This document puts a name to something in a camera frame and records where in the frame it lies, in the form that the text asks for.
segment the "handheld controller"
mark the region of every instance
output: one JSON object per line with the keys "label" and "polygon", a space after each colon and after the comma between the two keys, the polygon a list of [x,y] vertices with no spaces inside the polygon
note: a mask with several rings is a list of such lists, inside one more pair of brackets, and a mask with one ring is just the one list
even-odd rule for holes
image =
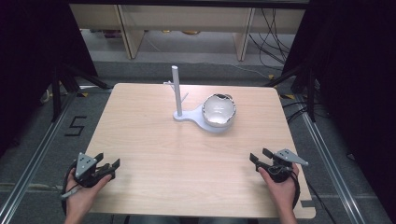
{"label": "handheld controller", "polygon": [[289,177],[294,181],[295,194],[293,200],[293,208],[300,198],[300,184],[297,179],[297,175],[293,172],[291,164],[293,162],[299,163],[301,165],[308,165],[308,162],[298,157],[296,154],[288,149],[282,149],[277,153],[272,153],[267,148],[262,149],[262,154],[264,154],[269,159],[273,160],[273,165],[268,165],[259,160],[255,155],[250,153],[250,160],[256,165],[256,171],[259,171],[259,167],[262,167],[274,180],[276,183],[281,183],[286,181]]}
{"label": "handheld controller", "polygon": [[117,159],[113,164],[106,163],[101,167],[96,167],[96,164],[103,159],[103,153],[98,154],[95,158],[91,158],[83,153],[79,153],[78,159],[73,161],[67,170],[66,176],[64,177],[64,187],[62,189],[61,199],[62,208],[66,215],[66,199],[76,193],[78,188],[75,185],[69,191],[66,192],[67,177],[71,170],[76,168],[74,179],[83,188],[92,188],[95,186],[103,177],[111,175],[111,179],[116,178],[116,170],[120,167],[120,159]]}

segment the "white plastic stand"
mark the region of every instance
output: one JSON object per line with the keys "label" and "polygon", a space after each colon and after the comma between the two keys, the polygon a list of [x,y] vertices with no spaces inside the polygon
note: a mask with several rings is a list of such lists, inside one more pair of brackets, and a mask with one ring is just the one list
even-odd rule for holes
{"label": "white plastic stand", "polygon": [[177,66],[174,66],[174,65],[172,66],[172,75],[173,75],[173,84],[172,85],[174,86],[176,105],[177,105],[177,111],[175,111],[175,113],[174,113],[174,119],[176,121],[195,122],[199,127],[201,127],[202,129],[204,129],[210,133],[223,133],[230,128],[230,126],[218,128],[218,127],[213,127],[213,126],[207,124],[205,122],[204,116],[202,114],[202,104],[198,105],[198,107],[196,107],[192,111],[182,110]]}
{"label": "white plastic stand", "polygon": [[182,115],[178,116],[177,111],[174,113],[174,119],[176,121],[192,121],[195,122],[202,129],[210,132],[210,133],[223,133],[230,128],[230,126],[217,128],[210,126],[205,122],[204,116],[202,115],[202,105],[198,105],[194,110],[191,111],[182,111]]}

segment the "hand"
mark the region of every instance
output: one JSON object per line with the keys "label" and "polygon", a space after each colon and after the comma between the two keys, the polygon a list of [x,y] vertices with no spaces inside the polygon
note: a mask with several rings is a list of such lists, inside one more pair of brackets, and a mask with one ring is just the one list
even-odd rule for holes
{"label": "hand", "polygon": [[[293,163],[292,168],[293,172],[298,176],[299,169],[296,164]],[[259,173],[267,183],[268,189],[271,193],[271,200],[276,206],[280,222],[288,224],[297,223],[292,205],[295,194],[295,185],[291,177],[282,183],[276,183],[263,168],[259,167]]]}
{"label": "hand", "polygon": [[[73,177],[75,171],[75,168],[72,169],[67,177],[66,192],[77,184]],[[81,223],[84,216],[91,210],[96,195],[110,179],[111,175],[107,175],[92,188],[83,188],[80,185],[76,186],[79,190],[68,197],[66,201],[66,220],[64,223]]]}

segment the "black tripod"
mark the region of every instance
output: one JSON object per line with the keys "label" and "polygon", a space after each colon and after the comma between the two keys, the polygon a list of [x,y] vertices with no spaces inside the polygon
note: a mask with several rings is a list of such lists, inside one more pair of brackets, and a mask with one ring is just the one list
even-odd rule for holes
{"label": "black tripod", "polygon": [[301,93],[307,87],[307,113],[313,122],[315,122],[315,80],[323,63],[326,63],[325,56],[329,55],[331,51],[331,43],[338,24],[342,21],[341,2],[332,3],[326,7],[309,7],[305,11],[282,76],[263,85],[264,87],[274,87],[284,80],[296,76],[291,90],[294,93]]}
{"label": "black tripod", "polygon": [[41,57],[38,66],[45,68],[46,75],[41,81],[52,86],[52,121],[62,111],[60,82],[68,92],[80,91],[75,77],[82,77],[102,89],[112,89],[97,78],[91,55],[66,2],[17,2],[18,12],[27,18],[27,33],[37,46],[37,57]]}

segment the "black strap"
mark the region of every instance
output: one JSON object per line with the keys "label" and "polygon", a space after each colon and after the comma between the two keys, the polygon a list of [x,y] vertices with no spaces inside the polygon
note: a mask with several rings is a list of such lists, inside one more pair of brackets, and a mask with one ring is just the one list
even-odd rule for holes
{"label": "black strap", "polygon": [[124,219],[124,224],[128,224],[130,218],[131,218],[131,216],[126,216],[126,218]]}
{"label": "black strap", "polygon": [[298,182],[297,174],[295,174],[294,172],[291,172],[290,177],[294,181],[294,186],[296,188],[296,191],[294,193],[294,200],[293,200],[293,209],[294,209],[300,198],[300,183]]}

